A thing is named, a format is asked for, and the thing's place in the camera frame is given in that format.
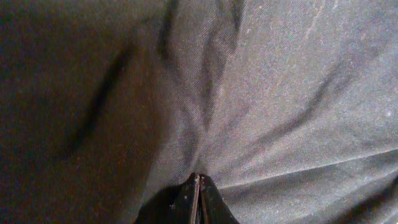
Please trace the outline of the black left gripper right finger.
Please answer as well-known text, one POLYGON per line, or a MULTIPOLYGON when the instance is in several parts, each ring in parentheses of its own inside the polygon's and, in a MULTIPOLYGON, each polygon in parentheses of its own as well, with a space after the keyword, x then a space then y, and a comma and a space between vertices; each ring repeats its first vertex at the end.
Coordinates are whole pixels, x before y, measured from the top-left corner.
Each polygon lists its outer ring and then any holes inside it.
POLYGON ((207 175, 200 176, 199 223, 239 224, 215 183, 207 175))

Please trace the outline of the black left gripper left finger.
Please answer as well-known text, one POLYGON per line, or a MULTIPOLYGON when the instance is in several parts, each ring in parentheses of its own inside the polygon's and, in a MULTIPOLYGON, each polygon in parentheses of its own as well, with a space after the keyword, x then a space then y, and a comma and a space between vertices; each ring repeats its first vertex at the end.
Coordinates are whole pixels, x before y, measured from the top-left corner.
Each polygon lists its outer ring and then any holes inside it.
POLYGON ((198 205, 199 178, 192 173, 182 184, 156 193, 139 210, 134 224, 194 223, 198 205))

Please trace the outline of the black shorts with mesh lining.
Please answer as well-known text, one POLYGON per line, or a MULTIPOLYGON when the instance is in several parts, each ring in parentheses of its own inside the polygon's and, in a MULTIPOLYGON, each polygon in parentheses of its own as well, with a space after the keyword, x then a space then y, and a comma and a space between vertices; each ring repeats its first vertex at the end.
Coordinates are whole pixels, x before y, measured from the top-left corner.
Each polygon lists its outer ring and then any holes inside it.
POLYGON ((1 221, 397 222, 396 1, 2 1, 1 221))

